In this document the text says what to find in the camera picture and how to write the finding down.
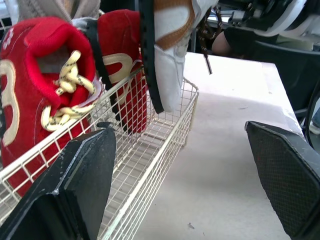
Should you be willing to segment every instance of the white table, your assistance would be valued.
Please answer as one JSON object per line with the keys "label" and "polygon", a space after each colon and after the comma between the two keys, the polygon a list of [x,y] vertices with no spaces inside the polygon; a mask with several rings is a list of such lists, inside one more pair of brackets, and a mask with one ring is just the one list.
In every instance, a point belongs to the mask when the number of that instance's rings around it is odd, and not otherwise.
{"label": "white table", "polygon": [[301,133],[273,64],[188,53],[200,90],[180,151],[135,240],[289,240],[260,184],[245,122]]}

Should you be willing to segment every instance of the white shoe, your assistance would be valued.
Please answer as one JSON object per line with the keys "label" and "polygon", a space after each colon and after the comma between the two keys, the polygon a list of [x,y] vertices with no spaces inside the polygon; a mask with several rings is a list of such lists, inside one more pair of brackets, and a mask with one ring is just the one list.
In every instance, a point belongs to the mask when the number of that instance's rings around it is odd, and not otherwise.
{"label": "white shoe", "polygon": [[[148,11],[152,2],[154,22],[150,23],[152,17]],[[218,0],[140,0],[141,50],[150,97],[157,113],[172,112],[178,105],[190,35],[207,10],[217,3]],[[154,67],[150,64],[152,49]]]}
{"label": "white shoe", "polygon": [[309,130],[315,135],[320,135],[320,128],[317,127],[313,121],[310,122]]}

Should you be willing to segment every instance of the wire basket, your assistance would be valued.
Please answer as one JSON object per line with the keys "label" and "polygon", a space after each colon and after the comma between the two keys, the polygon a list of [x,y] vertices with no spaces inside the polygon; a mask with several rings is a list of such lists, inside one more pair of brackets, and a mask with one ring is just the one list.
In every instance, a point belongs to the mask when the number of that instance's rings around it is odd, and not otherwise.
{"label": "wire basket", "polygon": [[[99,122],[110,122],[115,129],[117,140],[116,159],[110,195],[104,210],[98,239],[118,240],[134,237],[171,163],[180,148],[186,144],[199,94],[197,87],[184,79],[181,100],[177,109],[172,113],[156,114],[149,93],[145,93],[147,99],[146,129],[140,133],[128,134],[123,130],[121,121],[116,120],[110,96],[117,94],[120,88],[124,89],[127,83],[134,78],[137,85],[142,85],[143,81],[137,80],[142,71],[142,68],[138,69],[112,89],[105,91],[90,113],[83,116],[82,119],[67,122],[61,129],[53,132],[0,171],[0,225],[21,199],[17,190],[28,181],[33,183],[37,173],[46,169],[57,158],[61,152],[58,144],[59,138],[67,133],[71,138],[75,138],[76,136],[72,136],[71,129],[79,124],[82,128],[81,134],[83,134],[89,129],[98,130],[97,123]],[[138,86],[130,87],[128,94],[136,87]],[[88,128],[84,128],[82,124],[84,118],[90,123]],[[52,145],[56,146],[57,152],[50,159],[46,159],[43,152]],[[43,160],[43,165],[38,171],[29,172],[26,164],[39,156]],[[21,169],[28,178],[13,189],[8,183],[8,178]]]}

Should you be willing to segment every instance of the red sneaker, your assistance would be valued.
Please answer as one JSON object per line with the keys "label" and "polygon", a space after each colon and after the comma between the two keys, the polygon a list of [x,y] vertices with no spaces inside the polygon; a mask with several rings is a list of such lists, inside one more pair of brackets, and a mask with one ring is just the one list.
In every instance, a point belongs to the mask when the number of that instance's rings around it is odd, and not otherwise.
{"label": "red sneaker", "polygon": [[[59,73],[42,73],[40,59],[65,46],[70,58]],[[69,119],[80,118],[92,109],[101,87],[95,78],[95,62],[86,37],[69,23],[56,17],[22,21],[6,34],[0,53],[2,107],[6,132],[1,141],[2,163],[6,167]],[[82,120],[84,129],[89,126]],[[84,130],[79,123],[73,137]],[[62,149],[69,134],[58,139]],[[8,181],[23,196],[59,152],[52,144],[25,165],[31,177],[21,169]]]}
{"label": "red sneaker", "polygon": [[[142,65],[140,15],[137,11],[116,10],[87,24],[96,69],[110,90]],[[129,133],[140,133],[147,125],[147,83],[138,74],[110,97],[116,119]]]}

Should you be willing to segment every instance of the printed number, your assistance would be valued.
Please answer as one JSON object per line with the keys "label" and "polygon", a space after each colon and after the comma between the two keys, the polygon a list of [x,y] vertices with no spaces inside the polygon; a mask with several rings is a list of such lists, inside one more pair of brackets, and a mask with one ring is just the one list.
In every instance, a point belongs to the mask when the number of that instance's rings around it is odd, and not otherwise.
{"label": "printed number", "polygon": [[15,140],[20,123],[20,109],[15,94],[16,69],[12,61],[0,60],[0,76],[3,75],[6,75],[7,83],[1,94],[2,108],[12,107],[12,123],[2,139],[3,145],[6,147]]}

